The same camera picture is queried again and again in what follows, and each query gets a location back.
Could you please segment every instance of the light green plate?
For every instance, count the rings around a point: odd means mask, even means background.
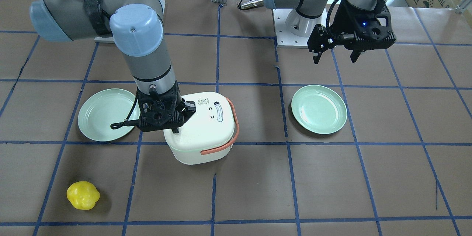
[[[113,130],[110,125],[123,122],[134,101],[133,93],[120,88],[110,88],[96,93],[82,105],[79,111],[77,119],[79,129],[87,138],[101,142],[115,140],[126,135],[133,129],[132,126]],[[135,120],[139,114],[139,108],[135,106],[129,119]]]
[[[304,128],[324,135],[337,132],[347,119],[343,99],[331,89],[319,85],[297,90],[292,98],[292,112]]]

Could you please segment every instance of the white container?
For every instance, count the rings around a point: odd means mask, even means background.
[[[172,129],[164,130],[164,137],[175,158],[194,165],[226,156],[239,134],[232,103],[214,92],[189,94],[182,98],[194,101],[196,112],[179,127],[179,133],[172,133]]]

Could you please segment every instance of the sticker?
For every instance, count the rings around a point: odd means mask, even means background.
[[[209,99],[208,98],[204,98],[202,100],[198,100],[198,105],[204,105],[204,104],[209,104]]]
[[[216,111],[218,112],[218,122],[223,121],[223,108],[221,108],[221,104],[219,102],[215,102]]]

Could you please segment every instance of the rubber handle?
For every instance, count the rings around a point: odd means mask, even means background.
[[[236,138],[239,135],[239,123],[238,123],[238,120],[237,120],[237,117],[236,117],[235,106],[233,105],[231,100],[229,100],[229,98],[226,98],[226,100],[229,102],[229,105],[231,106],[231,110],[233,111],[233,117],[235,119],[235,124],[236,124],[236,133],[233,135],[233,138],[231,138],[231,140],[229,142],[227,142],[226,144],[224,144],[220,147],[214,147],[214,148],[209,149],[209,150],[200,151],[200,154],[202,154],[202,155],[208,155],[208,154],[212,154],[212,153],[216,153],[216,152],[225,150],[228,147],[231,147],[231,145],[234,144],[234,142],[236,142]]]

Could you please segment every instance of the yellow lemon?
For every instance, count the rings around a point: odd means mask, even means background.
[[[67,189],[67,199],[77,209],[90,210],[100,198],[96,187],[86,181],[76,182]]]

